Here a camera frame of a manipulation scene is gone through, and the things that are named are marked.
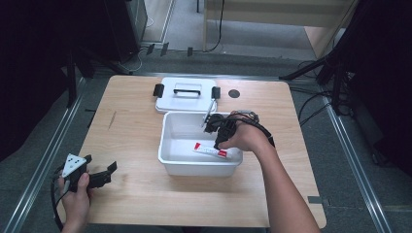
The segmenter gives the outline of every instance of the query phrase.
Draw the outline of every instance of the metal rail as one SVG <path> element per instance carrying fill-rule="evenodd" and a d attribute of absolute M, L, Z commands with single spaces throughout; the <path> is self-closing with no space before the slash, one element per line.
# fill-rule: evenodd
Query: metal rail
<path fill-rule="evenodd" d="M 51 168 L 52 162 L 54 161 L 55 155 L 61 145 L 61 142 L 66 135 L 67 129 L 69 128 L 74 115 L 76 114 L 79 105 L 82 101 L 83 95 L 86 89 L 86 80 L 81 78 L 78 84 L 78 97 L 74 102 L 73 106 L 66 110 L 61 119 L 60 123 L 55 130 L 51 141 L 43 154 L 42 159 L 37 166 L 30 182 L 28 183 L 26 189 L 21 194 L 15 211 L 9 220 L 4 232 L 5 233 L 16 233 L 19 232 L 24 224 L 24 221 L 33 205 L 37 194 L 43 184 L 43 181 L 48 176 L 49 169 Z"/>
<path fill-rule="evenodd" d="M 329 102 L 329 98 L 324 97 L 324 103 L 327 104 Z M 378 197 L 373 190 L 372 184 L 370 183 L 366 173 L 363 170 L 363 167 L 361 166 L 359 157 L 352 145 L 352 142 L 348 136 L 348 133 L 346 132 L 341 118 L 335 114 L 331 106 L 327 107 L 327 113 L 329 114 L 333 127 L 336 130 L 336 134 L 345 152 L 346 158 L 348 159 L 349 165 L 360 188 L 360 193 L 363 196 L 364 202 L 367 209 L 369 210 L 377 232 L 393 232 L 382 209 L 381 203 L 379 202 Z"/>

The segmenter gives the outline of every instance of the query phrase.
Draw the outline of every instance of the metal frame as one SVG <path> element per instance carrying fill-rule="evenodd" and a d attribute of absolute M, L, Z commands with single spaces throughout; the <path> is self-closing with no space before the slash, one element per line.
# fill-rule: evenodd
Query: metal frame
<path fill-rule="evenodd" d="M 189 75 L 189 74 L 167 74 L 167 73 L 147 73 L 142 74 L 144 76 L 153 77 L 184 77 L 184 78 L 198 78 L 198 79 L 236 79 L 236 80 L 252 80 L 252 81 L 279 81 L 278 77 L 261 77 L 261 76 L 232 76 L 232 75 Z M 299 84 L 314 84 L 314 81 L 307 79 L 294 80 L 293 83 Z M 59 123 L 48 148 L 46 149 L 36 171 L 33 174 L 31 181 L 29 182 L 27 188 L 24 190 L 23 194 L 19 198 L 17 207 L 10 218 L 5 231 L 8 232 L 18 232 L 24 224 L 30 208 L 32 207 L 35 198 L 42 186 L 44 179 L 46 178 L 55 155 L 60 147 L 61 142 L 64 140 L 65 134 L 76 114 L 80 103 L 83 99 L 86 89 L 86 80 L 84 78 L 80 79 L 78 84 L 79 96 L 74 102 L 70 109 L 67 109 L 61 122 Z M 324 97 L 324 102 L 328 103 L 329 98 Z M 372 220 L 376 226 L 378 232 L 393 232 L 382 206 L 377 198 L 377 195 L 364 172 L 359 157 L 352 145 L 352 142 L 346 132 L 345 126 L 337 116 L 332 107 L 327 107 L 327 112 L 329 114 L 330 120 L 348 159 L 349 165 L 355 176 L 355 179 L 360 188 L 360 192 L 363 196 L 364 202 L 367 209 L 372 217 Z"/>
<path fill-rule="evenodd" d="M 58 124 L 57 129 L 54 132 L 54 135 L 51 138 L 51 141 L 43 154 L 42 159 L 37 166 L 36 171 L 34 172 L 30 182 L 28 183 L 26 189 L 23 191 L 23 194 L 20 196 L 17 207 L 13 212 L 12 217 L 9 220 L 4 232 L 5 233 L 15 233 L 19 232 L 21 227 L 24 224 L 24 221 L 30 211 L 37 194 L 42 187 L 42 183 L 49 174 L 52 162 L 54 161 L 55 155 L 57 154 L 58 149 L 60 148 L 61 142 L 66 135 L 68 128 L 76 114 L 79 105 L 82 101 L 83 95 L 86 89 L 86 80 L 81 78 L 78 84 L 78 97 L 73 103 L 72 107 L 67 109 L 64 113 L 64 116 L 61 122 Z"/>
<path fill-rule="evenodd" d="M 165 19 L 164 24 L 162 26 L 162 29 L 161 29 L 161 36 L 160 36 L 159 41 L 144 41 L 142 39 L 142 42 L 141 42 L 142 46 L 149 46 L 151 44 L 155 44 L 155 45 L 163 45 L 164 44 L 164 39 L 166 38 L 167 30 L 169 28 L 170 18 L 172 17 L 172 13 L 173 13 L 173 9 L 175 7 L 175 4 L 176 4 L 175 0 L 170 1 L 169 8 L 167 10 L 167 16 L 166 16 L 166 19 Z"/>
<path fill-rule="evenodd" d="M 330 99 L 324 97 L 324 103 L 327 104 Z M 381 203 L 369 181 L 366 173 L 363 170 L 359 157 L 352 145 L 351 139 L 346 132 L 345 126 L 339 116 L 336 115 L 335 111 L 331 106 L 327 107 L 327 113 L 329 114 L 330 120 L 339 138 L 340 144 L 345 152 L 346 158 L 348 159 L 349 165 L 354 174 L 355 180 L 360 188 L 360 193 L 363 196 L 364 203 L 369 210 L 370 216 L 372 217 L 373 223 L 375 224 L 376 230 L 379 233 L 393 232 L 389 221 L 382 209 Z"/>

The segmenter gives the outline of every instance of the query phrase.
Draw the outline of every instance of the white lid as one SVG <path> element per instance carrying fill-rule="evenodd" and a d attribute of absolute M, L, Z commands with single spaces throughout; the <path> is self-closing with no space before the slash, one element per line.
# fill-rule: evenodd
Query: white lid
<path fill-rule="evenodd" d="M 213 80 L 168 78 L 161 81 L 163 95 L 157 98 L 155 108 L 160 113 L 169 111 L 207 112 L 212 103 Z M 216 101 L 212 112 L 217 109 Z"/>

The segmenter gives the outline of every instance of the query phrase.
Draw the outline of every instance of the wooden table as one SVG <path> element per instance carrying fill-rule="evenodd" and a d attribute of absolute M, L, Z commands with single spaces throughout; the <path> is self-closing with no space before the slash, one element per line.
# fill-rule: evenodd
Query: wooden table
<path fill-rule="evenodd" d="M 286 83 L 216 80 L 222 89 L 218 111 L 253 110 L 274 135 L 292 180 L 308 202 L 319 196 L 302 133 Z M 92 155 L 90 173 L 118 170 L 112 182 L 96 189 L 90 208 L 92 223 L 268 227 L 263 179 L 256 157 L 229 178 L 173 177 L 157 160 L 163 115 L 155 110 L 153 91 L 161 78 L 110 79 L 90 126 L 80 156 Z M 230 98 L 231 89 L 240 97 Z M 321 228 L 322 204 L 309 204 Z"/>

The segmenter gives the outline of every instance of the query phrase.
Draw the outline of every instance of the box handle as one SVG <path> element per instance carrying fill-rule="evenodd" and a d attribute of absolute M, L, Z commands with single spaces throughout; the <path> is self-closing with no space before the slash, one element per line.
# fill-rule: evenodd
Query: box handle
<path fill-rule="evenodd" d="M 177 94 L 178 92 L 191 92 L 191 93 L 197 93 L 197 95 L 200 95 L 200 90 L 173 89 L 173 92 L 175 92 L 175 94 Z"/>

